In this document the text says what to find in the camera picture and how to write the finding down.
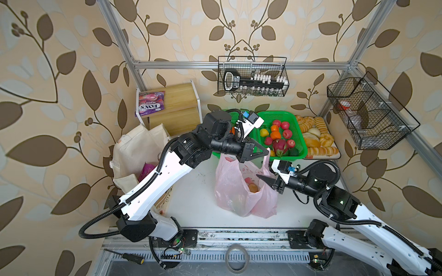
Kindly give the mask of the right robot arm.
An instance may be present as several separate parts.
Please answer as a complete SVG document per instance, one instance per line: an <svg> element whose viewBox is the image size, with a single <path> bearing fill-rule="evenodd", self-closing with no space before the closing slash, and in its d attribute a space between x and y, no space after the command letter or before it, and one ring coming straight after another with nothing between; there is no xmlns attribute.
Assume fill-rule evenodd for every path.
<svg viewBox="0 0 442 276"><path fill-rule="evenodd" d="M385 276L435 276L441 272L441 251L410 241L351 193L336 186L341 171L334 162L319 160L300 169L291 162L275 160L271 169L277 177L259 175L258 178L273 190L283 193L290 189L308 196L320 214L337 225L352 227L369 240L364 242L314 219L305 232L311 247L346 253Z"/></svg>

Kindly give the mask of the brown potato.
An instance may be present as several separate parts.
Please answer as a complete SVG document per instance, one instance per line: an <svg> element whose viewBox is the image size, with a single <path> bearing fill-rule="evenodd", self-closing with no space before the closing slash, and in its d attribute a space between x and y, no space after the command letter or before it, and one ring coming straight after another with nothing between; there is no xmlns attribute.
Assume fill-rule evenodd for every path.
<svg viewBox="0 0 442 276"><path fill-rule="evenodd" d="M259 186L254 183L248 184L248 188L251 193L257 193L260 190Z"/></svg>

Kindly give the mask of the pink plastic grocery bag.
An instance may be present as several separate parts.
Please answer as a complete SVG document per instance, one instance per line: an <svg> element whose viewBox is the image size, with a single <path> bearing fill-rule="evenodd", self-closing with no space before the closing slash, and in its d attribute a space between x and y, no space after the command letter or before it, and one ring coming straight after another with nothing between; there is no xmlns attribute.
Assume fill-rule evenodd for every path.
<svg viewBox="0 0 442 276"><path fill-rule="evenodd" d="M239 163L231 155L221 154L215 173L215 199L218 207L238 216L254 215L267 219L277 214L278 192L256 175L275 178L269 169L270 154L264 157L261 167L253 162ZM251 193L248 184L259 186Z"/></svg>

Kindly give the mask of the magenta snack bag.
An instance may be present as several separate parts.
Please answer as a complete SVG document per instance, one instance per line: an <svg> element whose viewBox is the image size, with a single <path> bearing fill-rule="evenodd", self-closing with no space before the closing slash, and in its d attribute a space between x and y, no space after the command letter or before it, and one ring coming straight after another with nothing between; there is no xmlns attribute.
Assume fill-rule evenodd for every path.
<svg viewBox="0 0 442 276"><path fill-rule="evenodd" d="M144 167L138 177L138 181L143 181L153 170L155 170L156 166L154 164L145 163Z"/></svg>

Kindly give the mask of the cream canvas tote bag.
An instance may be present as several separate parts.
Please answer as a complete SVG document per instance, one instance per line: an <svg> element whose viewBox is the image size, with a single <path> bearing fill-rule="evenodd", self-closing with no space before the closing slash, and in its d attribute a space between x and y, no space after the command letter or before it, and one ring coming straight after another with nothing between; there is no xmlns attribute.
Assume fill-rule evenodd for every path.
<svg viewBox="0 0 442 276"><path fill-rule="evenodd" d="M124 194L141 181L145 164L156 166L162 150L170 140L163 124L148 130L138 125L123 135L111 150L113 156L105 162L113 171L112 180Z"/></svg>

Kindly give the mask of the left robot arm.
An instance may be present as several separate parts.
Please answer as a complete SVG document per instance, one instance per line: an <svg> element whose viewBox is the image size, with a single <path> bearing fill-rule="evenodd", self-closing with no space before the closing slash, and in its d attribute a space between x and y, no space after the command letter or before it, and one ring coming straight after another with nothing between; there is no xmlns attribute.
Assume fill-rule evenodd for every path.
<svg viewBox="0 0 442 276"><path fill-rule="evenodd" d="M154 204L213 152L232 155L241 163L268 155L267 149L248 136L263 123L258 114L239 109L207 114L193 131L168 141L156 168L129 192L110 199L109 211L83 225L79 237L100 239L123 235L132 242L147 237L179 242L183 235L179 223L173 217L157 214Z"/></svg>

